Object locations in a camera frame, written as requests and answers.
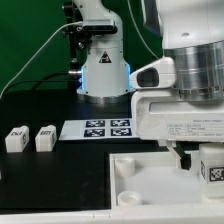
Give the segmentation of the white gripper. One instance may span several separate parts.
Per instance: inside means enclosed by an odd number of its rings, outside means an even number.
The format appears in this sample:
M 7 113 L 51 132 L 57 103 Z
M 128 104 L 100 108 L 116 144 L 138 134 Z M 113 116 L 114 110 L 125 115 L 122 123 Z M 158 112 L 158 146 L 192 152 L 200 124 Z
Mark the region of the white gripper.
M 183 101 L 168 90 L 138 90 L 131 100 L 135 132 L 143 140 L 168 140 L 177 167 L 190 170 L 191 155 L 175 141 L 224 142 L 224 100 Z

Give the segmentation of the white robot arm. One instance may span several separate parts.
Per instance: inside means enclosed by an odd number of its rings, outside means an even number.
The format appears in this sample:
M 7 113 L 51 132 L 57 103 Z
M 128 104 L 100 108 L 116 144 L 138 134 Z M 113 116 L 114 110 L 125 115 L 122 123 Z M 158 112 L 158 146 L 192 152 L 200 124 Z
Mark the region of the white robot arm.
M 121 19 L 99 0 L 75 4 L 82 28 L 99 35 L 80 71 L 80 96 L 100 103 L 132 92 L 144 140 L 224 142 L 224 0 L 141 0 L 163 56 L 133 73 L 121 52 Z

